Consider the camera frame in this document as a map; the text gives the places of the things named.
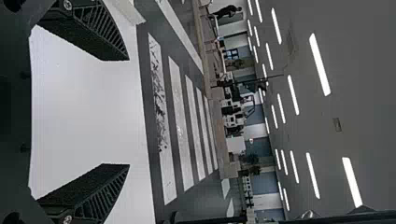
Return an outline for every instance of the floor stripe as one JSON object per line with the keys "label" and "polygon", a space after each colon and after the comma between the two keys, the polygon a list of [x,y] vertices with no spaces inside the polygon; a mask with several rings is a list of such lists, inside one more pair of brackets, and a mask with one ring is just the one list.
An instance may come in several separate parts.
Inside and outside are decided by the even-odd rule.
{"label": "floor stripe", "polygon": [[205,145],[207,171],[209,172],[209,174],[212,174],[213,166],[212,166],[212,159],[210,156],[209,139],[207,136],[207,128],[206,128],[205,112],[204,112],[204,99],[202,98],[202,93],[198,88],[197,88],[197,95],[198,95],[199,113],[201,116],[202,133],[203,133],[204,145]]}
{"label": "floor stripe", "polygon": [[161,173],[163,178],[163,199],[168,204],[177,197],[175,170],[169,133],[168,111],[166,108],[165,86],[163,81],[163,58],[161,46],[148,35],[152,88],[157,121],[158,150],[160,153]]}
{"label": "floor stripe", "polygon": [[187,133],[186,114],[184,111],[183,91],[181,89],[180,68],[170,57],[169,68],[171,72],[172,93],[175,106],[181,173],[183,174],[184,190],[187,190],[194,185],[194,178],[192,176],[189,136]]}
{"label": "floor stripe", "polygon": [[204,156],[202,155],[202,146],[201,146],[201,135],[199,133],[198,127],[198,117],[197,110],[195,105],[195,95],[194,95],[194,87],[192,85],[192,81],[189,77],[186,76],[186,85],[187,85],[187,93],[189,96],[189,106],[190,106],[190,114],[191,114],[191,126],[192,126],[192,135],[194,140],[194,148],[195,148],[195,156],[198,168],[198,177],[199,180],[205,178],[205,166],[204,166]]}
{"label": "floor stripe", "polygon": [[212,124],[212,117],[210,116],[210,109],[209,109],[209,103],[207,101],[207,98],[205,98],[205,106],[206,106],[206,119],[207,119],[207,129],[209,130],[209,135],[210,135],[210,145],[212,146],[212,155],[213,155],[213,162],[215,166],[215,170],[219,169],[218,165],[218,155],[216,153],[216,148],[215,148],[215,139],[213,135],[213,124]]}
{"label": "floor stripe", "polygon": [[223,197],[224,197],[224,199],[226,199],[227,194],[230,191],[230,179],[223,179],[221,181],[221,188],[223,190]]}
{"label": "floor stripe", "polygon": [[233,217],[233,199],[230,200],[230,204],[228,205],[228,209],[227,209],[227,217]]}
{"label": "floor stripe", "polygon": [[194,45],[191,43],[189,36],[187,35],[186,31],[183,28],[180,20],[178,19],[175,11],[172,9],[171,5],[169,4],[168,0],[156,0],[158,6],[160,7],[161,11],[165,18],[169,21],[172,28],[174,29],[175,33],[177,34],[178,38],[180,39],[181,43],[186,48],[187,52],[192,57],[192,60],[197,65],[198,69],[201,71],[201,74],[204,74],[204,68],[202,66],[202,60],[195,50]]}

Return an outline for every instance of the person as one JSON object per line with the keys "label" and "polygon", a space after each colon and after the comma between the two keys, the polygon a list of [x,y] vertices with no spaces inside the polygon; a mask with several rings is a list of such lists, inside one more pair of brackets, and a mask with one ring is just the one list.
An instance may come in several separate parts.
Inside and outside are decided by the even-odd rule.
{"label": "person", "polygon": [[233,17],[236,14],[236,12],[238,12],[238,11],[242,11],[242,8],[236,7],[233,5],[229,5],[227,7],[220,9],[219,11],[217,11],[213,14],[217,16],[218,20],[220,20],[221,18],[223,18],[226,15],[228,15],[229,17]]}

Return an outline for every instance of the rectangular light panel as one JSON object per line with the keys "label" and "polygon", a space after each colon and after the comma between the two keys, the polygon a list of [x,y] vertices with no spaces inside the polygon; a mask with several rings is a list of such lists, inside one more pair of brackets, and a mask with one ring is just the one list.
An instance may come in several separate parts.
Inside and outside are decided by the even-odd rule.
{"label": "rectangular light panel", "polygon": [[254,35],[256,36],[257,46],[260,46],[260,38],[259,38],[259,33],[257,32],[256,26],[254,26]]}
{"label": "rectangular light panel", "polygon": [[353,203],[355,207],[360,207],[363,205],[361,200],[361,193],[359,191],[358,182],[356,181],[355,173],[353,172],[352,162],[350,158],[343,158],[344,169],[346,171],[347,182],[352,193]]}
{"label": "rectangular light panel", "polygon": [[259,63],[259,57],[257,56],[256,46],[253,46],[253,51],[254,51],[254,58],[256,59],[256,63]]}
{"label": "rectangular light panel", "polygon": [[251,6],[250,0],[247,0],[247,4],[248,4],[248,9],[249,9],[249,11],[250,11],[250,15],[253,16],[253,7]]}
{"label": "rectangular light panel", "polygon": [[308,162],[309,174],[311,174],[312,185],[314,186],[315,196],[320,199],[320,193],[318,188],[317,177],[315,176],[314,166],[312,165],[311,154],[309,152],[306,153],[306,160]]}
{"label": "rectangular light panel", "polygon": [[276,36],[277,36],[277,42],[279,44],[282,44],[282,35],[280,34],[279,24],[277,23],[277,18],[276,18],[276,13],[275,13],[274,8],[272,9],[271,14],[273,16],[273,21],[274,21],[274,26],[275,26]]}
{"label": "rectangular light panel", "polygon": [[325,96],[328,96],[330,95],[330,93],[332,93],[332,90],[330,89],[329,80],[327,79],[326,71],[324,69],[324,64],[319,51],[317,37],[315,36],[315,34],[312,34],[309,37],[309,43],[311,45],[312,53],[314,54],[315,64],[317,65],[323,93]]}
{"label": "rectangular light panel", "polygon": [[280,182],[279,181],[277,181],[277,186],[279,187],[280,200],[283,201],[282,186],[280,186]]}
{"label": "rectangular light panel", "polygon": [[259,20],[262,22],[262,9],[260,8],[259,0],[256,0],[257,13],[259,14]]}
{"label": "rectangular light panel", "polygon": [[275,127],[277,128],[277,119],[276,119],[276,113],[275,113],[275,108],[273,105],[271,105],[271,108],[273,110],[273,116],[274,116],[274,123],[275,123]]}
{"label": "rectangular light panel", "polygon": [[276,161],[277,161],[277,168],[279,170],[282,170],[282,166],[280,165],[279,153],[277,153],[277,149],[275,149],[275,155],[276,155]]}
{"label": "rectangular light panel", "polygon": [[251,29],[250,20],[247,20],[247,28],[248,28],[248,32],[250,33],[250,35],[253,35],[253,31]]}
{"label": "rectangular light panel", "polygon": [[272,56],[271,56],[270,46],[269,46],[268,43],[267,43],[265,47],[267,48],[268,60],[270,61],[271,70],[274,71],[274,64],[273,64],[273,62],[272,62]]}
{"label": "rectangular light panel", "polygon": [[289,175],[288,165],[286,164],[285,152],[283,151],[283,149],[280,150],[280,154],[282,154],[283,166],[285,167],[285,175]]}
{"label": "rectangular light panel", "polygon": [[296,111],[296,115],[300,115],[300,108],[298,106],[296,92],[294,91],[293,81],[291,80],[291,75],[288,76],[288,82],[291,92],[291,99],[293,100],[294,110]]}
{"label": "rectangular light panel", "polygon": [[280,94],[277,95],[277,101],[279,102],[280,115],[282,116],[283,123],[286,123],[285,111],[283,110],[282,99],[280,98]]}
{"label": "rectangular light panel", "polygon": [[265,69],[265,64],[262,64],[262,71],[264,72],[264,77],[267,78],[267,69]]}
{"label": "rectangular light panel", "polygon": [[250,36],[247,37],[247,42],[248,42],[248,48],[250,49],[250,51],[253,51],[253,48],[251,47]]}
{"label": "rectangular light panel", "polygon": [[290,151],[290,157],[291,157],[291,164],[292,164],[293,170],[294,170],[294,176],[296,177],[296,183],[300,184],[300,178],[298,176],[297,165],[296,165],[296,161],[294,159],[293,151]]}
{"label": "rectangular light panel", "polygon": [[265,125],[267,126],[267,132],[268,132],[268,133],[271,133],[271,132],[270,132],[270,126],[268,125],[268,119],[267,119],[267,117],[265,117]]}
{"label": "rectangular light panel", "polygon": [[288,209],[288,212],[289,212],[290,211],[289,198],[288,198],[288,193],[286,192],[286,189],[283,189],[283,193],[285,194],[286,208]]}
{"label": "rectangular light panel", "polygon": [[260,95],[260,102],[263,103],[264,100],[262,99],[262,89],[259,88],[259,95]]}

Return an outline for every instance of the white floor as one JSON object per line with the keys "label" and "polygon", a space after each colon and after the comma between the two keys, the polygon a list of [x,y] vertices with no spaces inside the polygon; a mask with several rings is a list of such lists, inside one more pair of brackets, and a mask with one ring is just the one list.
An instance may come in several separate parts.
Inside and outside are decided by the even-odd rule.
{"label": "white floor", "polygon": [[181,88],[180,68],[170,57],[169,68],[172,79],[172,93],[175,106],[177,141],[180,153],[181,172],[183,174],[183,186],[184,190],[188,190],[194,185],[194,178],[192,175],[189,136],[187,133],[186,113],[184,110],[183,91]]}
{"label": "white floor", "polygon": [[206,120],[207,120],[207,125],[209,125],[207,127],[207,129],[209,130],[209,135],[210,135],[210,146],[212,147],[214,167],[215,167],[215,170],[217,170],[219,168],[219,165],[218,165],[218,155],[217,155],[216,147],[215,147],[215,138],[213,135],[212,116],[210,114],[209,103],[205,96],[204,96],[204,99],[205,99],[205,106],[206,106]]}
{"label": "white floor", "polygon": [[187,93],[189,95],[189,106],[191,113],[191,126],[192,126],[192,135],[194,139],[194,147],[195,147],[195,157],[198,167],[198,177],[200,180],[205,178],[205,165],[204,165],[204,156],[202,153],[201,146],[201,135],[199,132],[198,126],[198,117],[196,112],[196,104],[195,104],[195,95],[194,95],[194,87],[192,81],[189,77],[186,76],[186,85],[187,85]]}
{"label": "white floor", "polygon": [[202,97],[201,91],[197,88],[197,97],[198,97],[198,107],[199,113],[201,116],[201,124],[202,124],[202,133],[204,138],[204,147],[205,147],[205,155],[206,155],[206,163],[207,163],[207,171],[209,174],[213,173],[213,165],[212,159],[210,156],[210,148],[209,148],[209,139],[207,136],[207,127],[206,127],[206,120],[205,120],[205,112],[204,112],[204,99]]}
{"label": "white floor", "polygon": [[136,29],[110,4],[131,61],[101,62],[36,27],[33,151],[29,186],[35,198],[102,162],[131,164],[106,223],[155,223]]}

